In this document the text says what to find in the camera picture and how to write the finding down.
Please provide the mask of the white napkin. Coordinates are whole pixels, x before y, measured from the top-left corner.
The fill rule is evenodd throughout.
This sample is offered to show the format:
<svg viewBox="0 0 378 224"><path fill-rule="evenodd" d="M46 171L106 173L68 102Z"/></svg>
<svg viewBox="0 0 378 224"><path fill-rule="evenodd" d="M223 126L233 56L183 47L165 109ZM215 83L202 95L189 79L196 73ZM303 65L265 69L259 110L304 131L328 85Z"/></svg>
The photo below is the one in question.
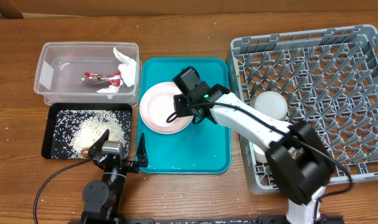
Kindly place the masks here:
<svg viewBox="0 0 378 224"><path fill-rule="evenodd" d="M135 84L136 61L122 54L115 47L113 48L113 53L120 61L118 71L106 76L108 87L97 90L97 93L118 93L121 86L132 87Z"/></svg>

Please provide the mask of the red snack wrapper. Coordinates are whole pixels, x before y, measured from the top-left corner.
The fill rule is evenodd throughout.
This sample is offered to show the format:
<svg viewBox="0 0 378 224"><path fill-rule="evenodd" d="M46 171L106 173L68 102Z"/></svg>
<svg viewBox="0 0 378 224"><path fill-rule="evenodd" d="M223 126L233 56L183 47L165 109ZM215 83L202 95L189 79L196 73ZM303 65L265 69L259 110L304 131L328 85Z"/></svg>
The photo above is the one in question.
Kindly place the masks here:
<svg viewBox="0 0 378 224"><path fill-rule="evenodd" d="M79 78L81 82L87 82L91 84L106 83L111 86L120 86L123 84L121 73L116 72L111 75L102 75L98 73L85 72L82 77Z"/></svg>

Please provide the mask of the white paper cup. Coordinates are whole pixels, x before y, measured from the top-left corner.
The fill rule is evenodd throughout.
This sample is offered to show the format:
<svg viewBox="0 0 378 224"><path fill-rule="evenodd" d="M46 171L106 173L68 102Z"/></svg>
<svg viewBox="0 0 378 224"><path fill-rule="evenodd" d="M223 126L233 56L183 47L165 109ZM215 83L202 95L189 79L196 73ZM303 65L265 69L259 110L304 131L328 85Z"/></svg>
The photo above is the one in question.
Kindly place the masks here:
<svg viewBox="0 0 378 224"><path fill-rule="evenodd" d="M259 147L255 143L252 144L252 147L253 147L256 161L261 162L261 163L267 163L267 157L265 155L265 151L268 149L268 147L267 146Z"/></svg>

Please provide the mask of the grey bowl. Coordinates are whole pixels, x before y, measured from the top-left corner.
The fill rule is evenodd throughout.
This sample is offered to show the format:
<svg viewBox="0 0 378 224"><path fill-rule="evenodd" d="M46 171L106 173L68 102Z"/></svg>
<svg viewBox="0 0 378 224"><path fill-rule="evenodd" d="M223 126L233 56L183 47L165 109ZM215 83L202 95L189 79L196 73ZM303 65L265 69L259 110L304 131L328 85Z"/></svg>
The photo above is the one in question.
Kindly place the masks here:
<svg viewBox="0 0 378 224"><path fill-rule="evenodd" d="M288 104L284 97L274 91L265 91L251 100L250 106L259 112L284 121L288 113Z"/></svg>

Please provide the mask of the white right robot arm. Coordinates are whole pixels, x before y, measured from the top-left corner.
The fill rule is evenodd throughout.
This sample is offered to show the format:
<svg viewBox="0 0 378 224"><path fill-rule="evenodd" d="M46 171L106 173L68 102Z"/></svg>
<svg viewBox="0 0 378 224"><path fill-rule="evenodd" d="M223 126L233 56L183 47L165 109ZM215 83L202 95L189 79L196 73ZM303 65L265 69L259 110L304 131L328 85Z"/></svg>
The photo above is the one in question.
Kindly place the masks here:
<svg viewBox="0 0 378 224"><path fill-rule="evenodd" d="M280 192L288 198L284 223L322 223L321 196L334 170L334 161L313 127L271 118L241 101L228 88L209 86L194 67L173 78L181 91L174 96L175 111L167 118L194 116L239 133L261 150Z"/></svg>

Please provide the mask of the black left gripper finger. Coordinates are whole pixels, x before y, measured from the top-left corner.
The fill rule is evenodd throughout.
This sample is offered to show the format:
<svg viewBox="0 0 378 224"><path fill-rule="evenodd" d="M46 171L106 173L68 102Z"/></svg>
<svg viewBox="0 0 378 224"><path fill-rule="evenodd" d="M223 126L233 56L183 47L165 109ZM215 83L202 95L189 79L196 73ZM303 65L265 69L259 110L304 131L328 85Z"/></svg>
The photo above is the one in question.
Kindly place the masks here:
<svg viewBox="0 0 378 224"><path fill-rule="evenodd" d="M107 129L102 135L101 137L92 145L88 148L88 153L87 155L89 157L93 157L97 151L101 151L102 149L102 146L104 145L105 141L108 140L109 138L109 135L110 135L110 130Z"/></svg>
<svg viewBox="0 0 378 224"><path fill-rule="evenodd" d="M136 163L139 167L147 167L148 166L148 155L146 152L145 146L145 136L144 133L141 134L138 146L136 148Z"/></svg>

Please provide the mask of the pink plate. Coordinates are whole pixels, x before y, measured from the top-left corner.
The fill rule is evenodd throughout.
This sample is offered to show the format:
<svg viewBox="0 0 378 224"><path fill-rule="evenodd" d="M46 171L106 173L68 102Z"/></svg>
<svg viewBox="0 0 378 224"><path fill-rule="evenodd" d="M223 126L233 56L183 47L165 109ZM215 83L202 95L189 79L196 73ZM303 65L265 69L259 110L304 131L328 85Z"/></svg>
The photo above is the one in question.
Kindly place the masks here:
<svg viewBox="0 0 378 224"><path fill-rule="evenodd" d="M162 82L149 88L141 98L139 113L143 123L152 131L160 134L174 134L186 128L193 116L176 118L167 123L167 118L175 112L175 95L181 91L173 82Z"/></svg>

